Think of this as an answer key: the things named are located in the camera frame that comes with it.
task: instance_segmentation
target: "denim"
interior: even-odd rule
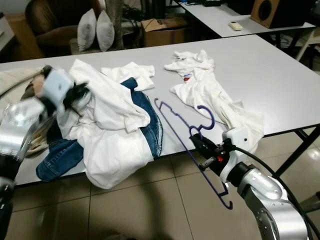
[[[44,182],[52,181],[75,167],[84,158],[84,149],[77,140],[62,138],[57,120],[46,135],[49,154],[36,167],[35,172]]]
[[[151,106],[148,97],[141,91],[135,91],[138,86],[137,81],[131,77],[121,83],[121,85],[131,90],[131,98],[135,105],[144,109],[150,116],[150,124],[140,127],[152,153],[153,157],[159,157],[162,151],[163,128],[158,115]]]
[[[151,106],[148,97],[141,91],[135,91],[138,86],[134,78],[129,78],[122,83],[131,90],[131,98],[134,104],[144,109],[150,116],[150,124],[141,127],[153,157],[159,157],[162,151],[163,128],[159,117]],[[36,175],[44,182],[52,181],[75,167],[84,158],[84,149],[77,140],[63,139],[57,120],[46,135],[49,146],[49,154],[36,167]]]

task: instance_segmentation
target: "white remote control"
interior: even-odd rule
[[[241,31],[242,30],[242,26],[239,23],[237,23],[236,21],[231,21],[229,23],[229,26],[235,31]]]

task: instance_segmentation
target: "cardboard box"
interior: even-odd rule
[[[195,29],[183,17],[149,19],[141,22],[145,47],[181,44],[196,40]]]

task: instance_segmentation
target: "purple clothes hanger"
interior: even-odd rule
[[[183,141],[181,140],[181,138],[179,137],[179,135],[177,134],[177,132],[174,130],[174,128],[171,126],[171,124],[169,123],[169,121],[167,120],[167,118],[165,117],[165,115],[163,114],[163,112],[161,111],[161,107],[164,105],[166,106],[168,109],[170,109],[170,111],[177,117],[179,117],[181,119],[181,121],[189,128],[189,134],[190,136],[192,136],[192,129],[196,129],[197,130],[197,133],[199,133],[200,135],[200,138],[202,139],[202,134],[201,134],[201,129],[206,129],[206,130],[211,130],[214,128],[215,126],[215,118],[212,114],[212,112],[206,107],[206,106],[203,106],[203,105],[199,105],[197,108],[198,109],[205,109],[207,110],[207,112],[209,113],[210,117],[211,117],[211,120],[212,120],[212,123],[210,126],[204,126],[204,125],[200,125],[199,127],[196,127],[194,125],[190,126],[187,121],[179,114],[179,113],[176,113],[173,111],[172,107],[170,105],[168,105],[167,103],[165,103],[164,101],[161,101],[160,102],[160,105],[157,104],[157,100],[158,98],[155,98],[154,99],[154,104],[156,105],[156,107],[159,109],[161,115],[163,116],[164,120],[166,121],[166,123],[169,125],[169,127],[171,128],[171,130],[173,131],[173,133],[175,134],[175,136],[179,139],[180,143],[183,145],[185,151],[187,152],[187,154],[190,156],[190,158],[193,160],[194,164],[197,166],[197,168],[200,170],[200,172],[202,173],[202,175],[204,176],[204,178],[206,179],[206,181],[209,183],[209,185],[211,186],[211,188],[213,189],[213,191],[215,192],[215,194],[218,196],[218,198],[220,199],[220,201],[222,202],[222,204],[229,210],[233,209],[233,203],[232,201],[229,201],[229,205],[223,200],[223,196],[225,195],[228,195],[229,192],[228,192],[228,189],[227,189],[227,186],[222,183],[223,185],[223,188],[224,188],[224,192],[218,192],[216,190],[216,188],[214,187],[214,185],[211,183],[211,181],[209,180],[209,178],[207,177],[207,175],[205,174],[204,171],[202,171],[200,168],[199,168],[199,163],[197,162],[197,160],[195,159],[195,157],[191,154],[191,152],[187,149],[186,145],[183,143]]]

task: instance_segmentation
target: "tiled floor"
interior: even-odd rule
[[[276,170],[301,142],[294,133],[264,138],[256,154]],[[320,190],[317,147],[320,139],[282,177],[299,201]],[[229,189],[225,200],[233,210],[222,206],[185,154],[150,163],[109,191],[85,176],[35,185],[16,191],[6,239],[103,240],[117,233],[137,240],[261,239],[251,211]],[[320,228],[320,214],[310,217]]]

